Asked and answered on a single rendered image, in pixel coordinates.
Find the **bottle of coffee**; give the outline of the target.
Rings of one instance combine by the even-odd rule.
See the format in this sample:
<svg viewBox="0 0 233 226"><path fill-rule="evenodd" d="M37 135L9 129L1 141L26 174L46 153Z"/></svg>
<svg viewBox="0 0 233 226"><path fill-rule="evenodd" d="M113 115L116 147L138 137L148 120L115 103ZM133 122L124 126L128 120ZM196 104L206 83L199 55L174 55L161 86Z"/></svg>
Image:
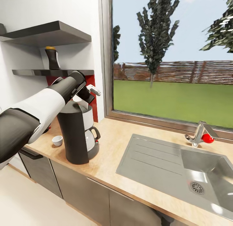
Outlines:
<svg viewBox="0 0 233 226"><path fill-rule="evenodd" d="M46 46L45 52L49 59L49 69L50 70L61 70L60 64L58 62L58 51L56 51L56 48Z"/></svg>

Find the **coffee cup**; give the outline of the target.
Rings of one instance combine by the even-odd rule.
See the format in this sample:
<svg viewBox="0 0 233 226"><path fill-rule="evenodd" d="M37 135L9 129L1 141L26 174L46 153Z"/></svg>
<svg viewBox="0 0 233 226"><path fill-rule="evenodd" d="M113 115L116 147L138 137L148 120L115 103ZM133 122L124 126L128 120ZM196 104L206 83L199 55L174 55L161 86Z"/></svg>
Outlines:
<svg viewBox="0 0 233 226"><path fill-rule="evenodd" d="M56 136L52 139L52 142L56 145L56 146L60 146L63 143L63 137L62 136Z"/></svg>

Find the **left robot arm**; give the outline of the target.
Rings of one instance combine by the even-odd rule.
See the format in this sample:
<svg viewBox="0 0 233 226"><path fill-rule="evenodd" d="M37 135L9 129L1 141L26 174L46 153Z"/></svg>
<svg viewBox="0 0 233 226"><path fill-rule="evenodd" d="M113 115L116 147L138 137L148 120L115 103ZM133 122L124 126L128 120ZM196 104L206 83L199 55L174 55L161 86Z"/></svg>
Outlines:
<svg viewBox="0 0 233 226"><path fill-rule="evenodd" d="M58 113L75 95L90 104L101 91L86 86L85 75L73 71L67 78L57 78L39 93L8 106L0 112L0 171L25 146L35 142Z"/></svg>

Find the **paper coffee filter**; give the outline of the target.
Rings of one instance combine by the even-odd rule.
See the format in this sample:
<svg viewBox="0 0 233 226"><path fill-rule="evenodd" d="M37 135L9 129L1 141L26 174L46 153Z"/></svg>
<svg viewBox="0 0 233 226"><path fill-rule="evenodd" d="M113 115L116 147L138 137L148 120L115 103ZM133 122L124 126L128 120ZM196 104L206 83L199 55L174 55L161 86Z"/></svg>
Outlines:
<svg viewBox="0 0 233 226"><path fill-rule="evenodd" d="M80 104L81 106L85 107L86 109L88 109L88 103L86 101L84 101L83 99L81 99L80 97L78 97L77 95L75 95L73 97L73 100L75 102L77 102L78 104Z"/></svg>

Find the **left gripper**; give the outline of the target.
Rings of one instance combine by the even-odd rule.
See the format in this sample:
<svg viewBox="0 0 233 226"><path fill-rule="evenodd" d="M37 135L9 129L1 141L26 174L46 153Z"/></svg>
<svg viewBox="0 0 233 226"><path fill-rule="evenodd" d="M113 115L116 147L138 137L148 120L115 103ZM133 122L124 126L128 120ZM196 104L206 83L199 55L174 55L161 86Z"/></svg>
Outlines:
<svg viewBox="0 0 233 226"><path fill-rule="evenodd" d="M87 89L87 92L80 95L80 94L76 94L78 97L80 97L81 99L83 99L84 101L86 101L88 104L90 104L94 99L95 97L89 93L88 89Z"/></svg>

